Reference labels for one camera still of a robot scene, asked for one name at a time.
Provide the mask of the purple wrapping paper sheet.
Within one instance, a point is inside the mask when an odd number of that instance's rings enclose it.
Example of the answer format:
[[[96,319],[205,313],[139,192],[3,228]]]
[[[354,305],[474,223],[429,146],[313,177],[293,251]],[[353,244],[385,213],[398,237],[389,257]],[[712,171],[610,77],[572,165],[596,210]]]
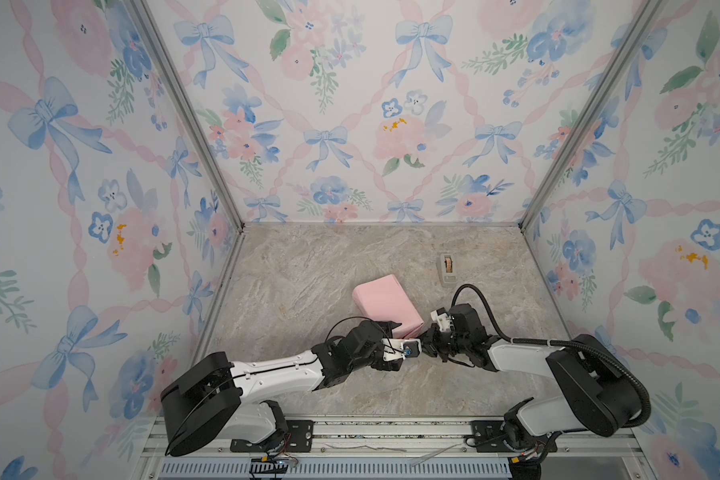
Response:
[[[417,337],[424,326],[423,318],[394,274],[356,286],[352,298],[365,317],[399,323],[393,329],[396,339]]]

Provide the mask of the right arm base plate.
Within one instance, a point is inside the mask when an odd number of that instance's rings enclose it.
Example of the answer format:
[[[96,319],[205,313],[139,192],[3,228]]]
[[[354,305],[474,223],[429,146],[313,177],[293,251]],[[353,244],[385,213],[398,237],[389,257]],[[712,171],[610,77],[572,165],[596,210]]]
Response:
[[[555,440],[547,446],[550,435],[533,437],[517,425],[507,425],[503,419],[474,420],[470,429],[471,433],[465,437],[464,443],[480,453],[532,455],[541,454],[543,450],[558,450]]]

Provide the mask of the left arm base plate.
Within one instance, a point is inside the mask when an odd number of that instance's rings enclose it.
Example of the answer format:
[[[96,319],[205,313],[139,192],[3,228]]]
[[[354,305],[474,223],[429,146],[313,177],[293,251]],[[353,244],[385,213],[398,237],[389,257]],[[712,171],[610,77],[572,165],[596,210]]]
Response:
[[[315,422],[311,420],[287,420],[285,427],[277,427],[266,439],[259,443],[244,440],[232,440],[230,451],[233,453],[309,453],[312,449]]]

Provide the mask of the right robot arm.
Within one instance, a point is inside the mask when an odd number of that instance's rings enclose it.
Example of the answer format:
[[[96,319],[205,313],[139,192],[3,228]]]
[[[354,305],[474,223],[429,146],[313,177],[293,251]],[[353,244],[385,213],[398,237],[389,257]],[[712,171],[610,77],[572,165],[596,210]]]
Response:
[[[556,382],[558,396],[520,401],[504,414],[498,433],[475,434],[475,445],[501,442],[527,452],[565,433],[610,437],[651,414],[645,386],[591,335],[543,340],[490,334],[471,305],[457,304],[433,312],[431,326],[418,339],[423,353],[444,362]]]

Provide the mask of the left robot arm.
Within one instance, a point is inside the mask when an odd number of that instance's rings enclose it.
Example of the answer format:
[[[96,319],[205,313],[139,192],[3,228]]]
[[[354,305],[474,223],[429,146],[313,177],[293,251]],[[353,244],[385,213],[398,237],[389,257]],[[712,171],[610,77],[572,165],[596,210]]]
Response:
[[[355,320],[347,334],[329,333],[323,342],[291,357],[232,362],[222,351],[207,355],[160,394],[166,455],[193,453],[219,436],[263,451],[279,449],[287,422],[275,396],[332,388],[362,368],[397,371],[407,358],[420,354],[418,340],[394,337],[397,323]]]

